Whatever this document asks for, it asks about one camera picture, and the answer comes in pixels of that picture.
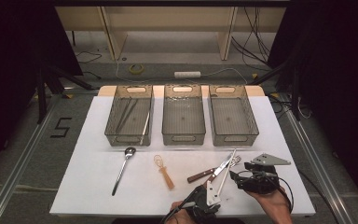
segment white power strip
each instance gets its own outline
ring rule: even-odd
[[[201,72],[175,72],[175,78],[201,77]]]

